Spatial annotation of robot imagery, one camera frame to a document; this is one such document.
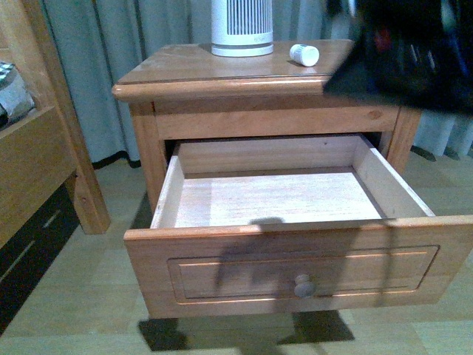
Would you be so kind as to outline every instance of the drawer knob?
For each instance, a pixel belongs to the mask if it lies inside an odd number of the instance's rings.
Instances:
[[[312,297],[316,293],[316,284],[310,281],[310,276],[303,274],[296,277],[296,287],[294,288],[294,294],[297,297],[308,298]]]

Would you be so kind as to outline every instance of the white cap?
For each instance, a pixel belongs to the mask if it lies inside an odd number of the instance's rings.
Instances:
[[[305,67],[313,67],[320,58],[319,50],[306,44],[294,44],[290,48],[290,58]]]

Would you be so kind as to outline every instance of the open drawer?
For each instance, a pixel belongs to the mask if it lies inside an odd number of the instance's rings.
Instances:
[[[182,143],[125,243],[151,318],[436,302],[473,216],[436,217],[360,135]]]

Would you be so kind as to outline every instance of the nightstand top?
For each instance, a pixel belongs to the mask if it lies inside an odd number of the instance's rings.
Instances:
[[[294,89],[294,94],[305,89],[321,93],[321,83],[346,58],[353,42],[300,42],[319,49],[316,66],[303,67],[291,61],[289,50],[295,41],[275,42],[272,54],[245,58],[212,55],[210,44],[166,46],[121,78],[114,87],[114,95],[128,102],[144,98],[263,95],[268,94],[267,90],[271,94],[276,87],[280,89],[281,84],[285,90]]]

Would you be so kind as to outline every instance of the floor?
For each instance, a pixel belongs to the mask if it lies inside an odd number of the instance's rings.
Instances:
[[[473,254],[438,304],[151,322],[122,237],[146,227],[141,169],[97,171],[109,231],[78,228],[0,338],[0,354],[473,354]],[[404,177],[436,214],[473,214],[473,158],[411,153]],[[181,333],[158,344],[156,330]]]

